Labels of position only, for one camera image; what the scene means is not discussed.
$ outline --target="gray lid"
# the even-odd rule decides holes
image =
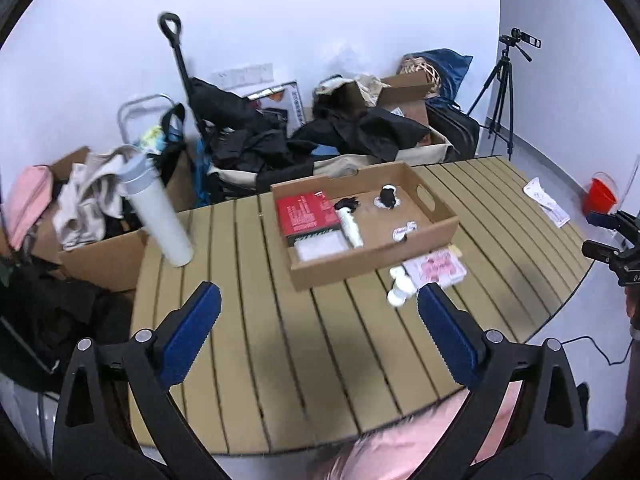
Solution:
[[[145,190],[156,178],[159,178],[153,162],[146,158],[144,153],[133,157],[116,172],[116,176],[120,179],[128,196]]]

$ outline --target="black suitcase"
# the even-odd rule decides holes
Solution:
[[[460,110],[455,102],[438,106],[425,101],[429,125],[443,134],[453,144],[452,155],[447,161],[467,160],[476,156],[476,146],[480,136],[480,124]]]

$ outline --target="tripod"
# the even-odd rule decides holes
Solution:
[[[469,108],[469,111],[466,113],[470,115],[474,110],[484,92],[491,86],[491,83],[496,78],[500,82],[500,88],[498,88],[498,97],[495,101],[494,114],[492,115],[491,122],[487,129],[489,133],[487,135],[487,139],[491,139],[492,135],[494,137],[494,145],[491,148],[491,154],[494,154],[495,150],[495,141],[498,137],[500,137],[504,142],[507,143],[507,154],[509,155],[509,160],[511,160],[511,155],[513,155],[513,65],[511,64],[511,59],[509,59],[509,49],[514,46],[516,47],[525,59],[531,62],[531,57],[524,50],[522,50],[517,43],[520,41],[519,37],[512,36],[501,36],[500,42],[504,43],[506,46],[502,51],[502,56],[498,60],[498,63],[495,65],[494,69],[489,74],[484,86],[482,86],[482,90],[480,91],[478,97]],[[504,101],[507,97],[507,86],[509,87],[509,137],[505,138],[502,136],[501,130],[502,126],[500,125],[500,121],[502,120],[502,111],[504,110]]]

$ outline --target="red bucket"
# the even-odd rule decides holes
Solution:
[[[608,213],[616,205],[618,199],[616,183],[606,173],[596,173],[591,179],[591,188],[582,202],[582,212]]]

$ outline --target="pink fabric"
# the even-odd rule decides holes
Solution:
[[[22,170],[4,205],[9,243],[18,250],[29,229],[51,202],[53,175],[47,166],[29,166]]]
[[[520,383],[511,383],[508,387],[476,462],[495,454],[519,391]],[[464,390],[406,423],[345,446],[338,456],[316,473],[314,480],[406,480],[438,443],[467,393]]]

